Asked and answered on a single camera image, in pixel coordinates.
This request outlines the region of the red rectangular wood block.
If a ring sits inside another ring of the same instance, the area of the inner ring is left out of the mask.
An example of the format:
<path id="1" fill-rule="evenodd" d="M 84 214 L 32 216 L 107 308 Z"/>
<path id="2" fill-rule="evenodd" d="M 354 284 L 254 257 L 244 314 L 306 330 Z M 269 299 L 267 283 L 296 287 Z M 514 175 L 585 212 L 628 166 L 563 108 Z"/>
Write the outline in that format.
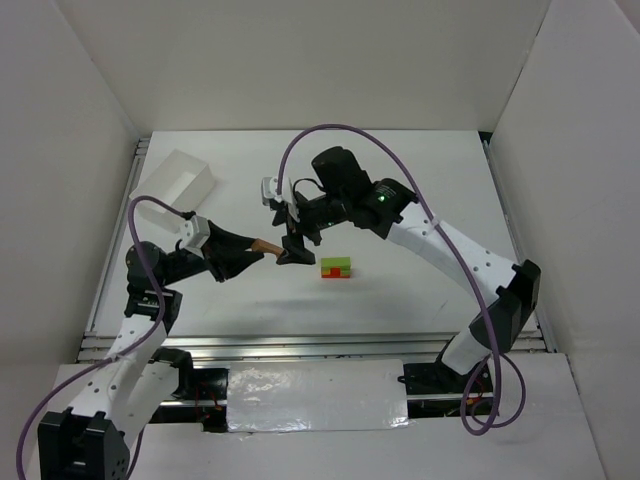
<path id="1" fill-rule="evenodd" d="M 323 279 L 347 279 L 351 277 L 350 268 L 330 267 L 321 270 Z"/>

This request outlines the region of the white plastic bin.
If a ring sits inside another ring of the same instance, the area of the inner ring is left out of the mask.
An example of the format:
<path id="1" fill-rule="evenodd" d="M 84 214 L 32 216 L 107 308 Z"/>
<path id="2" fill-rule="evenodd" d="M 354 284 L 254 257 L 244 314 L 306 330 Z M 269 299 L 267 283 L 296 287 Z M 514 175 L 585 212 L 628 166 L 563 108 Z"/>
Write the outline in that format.
<path id="1" fill-rule="evenodd" d="M 130 199 L 147 195 L 179 211 L 194 211 L 216 187 L 210 165 L 181 150 L 173 150 L 129 195 Z M 148 224 L 169 233 L 177 233 L 182 220 L 166 208 L 143 201 L 137 214 Z"/>

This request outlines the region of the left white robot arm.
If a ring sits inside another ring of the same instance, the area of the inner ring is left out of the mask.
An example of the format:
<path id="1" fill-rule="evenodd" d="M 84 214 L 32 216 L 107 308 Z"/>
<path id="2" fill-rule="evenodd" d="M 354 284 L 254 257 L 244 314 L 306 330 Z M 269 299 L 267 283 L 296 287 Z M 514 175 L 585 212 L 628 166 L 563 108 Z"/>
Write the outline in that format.
<path id="1" fill-rule="evenodd" d="M 142 432 L 173 394 L 191 393 L 190 353 L 163 343 L 182 295 L 174 284 L 209 273 L 230 280 L 264 257 L 256 238 L 225 231 L 193 215 L 171 252 L 133 240 L 125 263 L 127 302 L 106 357 L 64 381 L 82 389 L 63 410 L 47 412 L 37 428 L 43 479 L 127 479 L 139 456 Z"/>

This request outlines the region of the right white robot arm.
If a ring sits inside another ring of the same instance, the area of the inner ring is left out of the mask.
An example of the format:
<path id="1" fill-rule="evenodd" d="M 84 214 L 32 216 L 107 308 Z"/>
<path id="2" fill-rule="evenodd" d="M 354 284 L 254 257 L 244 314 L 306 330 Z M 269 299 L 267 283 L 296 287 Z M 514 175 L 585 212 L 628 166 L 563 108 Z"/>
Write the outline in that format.
<path id="1" fill-rule="evenodd" d="M 446 368 L 467 375 L 491 353 L 511 350 L 537 304 L 541 270 L 534 262 L 516 264 L 492 253 L 426 213 L 417 193 L 398 181 L 372 181 L 343 147 L 322 152 L 311 165 L 321 191 L 316 198 L 297 192 L 286 177 L 266 177 L 261 183 L 262 202 L 274 211 L 274 225 L 286 228 L 279 263 L 315 264 L 305 243 L 319 245 L 322 231 L 350 222 L 416 254 L 483 301 L 480 313 L 440 354 Z"/>

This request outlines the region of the shiny white tape sheet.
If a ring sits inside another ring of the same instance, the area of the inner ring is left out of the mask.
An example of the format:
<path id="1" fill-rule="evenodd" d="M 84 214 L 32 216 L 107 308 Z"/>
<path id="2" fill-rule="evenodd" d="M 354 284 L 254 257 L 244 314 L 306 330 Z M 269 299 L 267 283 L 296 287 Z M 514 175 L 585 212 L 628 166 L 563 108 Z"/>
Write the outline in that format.
<path id="1" fill-rule="evenodd" d="M 374 431 L 409 424 L 403 364 L 388 360 L 238 362 L 228 376 L 231 432 Z"/>

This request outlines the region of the aluminium rail frame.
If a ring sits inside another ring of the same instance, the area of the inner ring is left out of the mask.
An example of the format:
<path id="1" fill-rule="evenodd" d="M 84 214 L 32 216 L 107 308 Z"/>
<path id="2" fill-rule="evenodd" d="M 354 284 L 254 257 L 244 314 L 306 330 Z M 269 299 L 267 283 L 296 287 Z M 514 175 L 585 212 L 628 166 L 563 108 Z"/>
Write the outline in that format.
<path id="1" fill-rule="evenodd" d="M 480 136 L 474 131 L 378 131 L 372 140 L 343 131 L 298 139 L 292 131 L 157 131 L 137 168 L 147 179 L 174 151 L 206 162 L 216 184 L 199 213 L 229 231 L 279 243 L 260 183 L 284 168 L 300 190 L 312 158 L 340 145 L 374 180 L 416 182 L 437 216 L 488 253 L 515 257 Z M 279 266 L 272 257 L 217 283 L 201 274 L 183 296 L 169 345 L 199 360 L 433 353 L 468 326 L 479 308 L 435 267 L 375 234 L 342 224 L 325 231 L 318 258 L 347 256 L 348 279 L 324 279 L 318 266 Z"/>

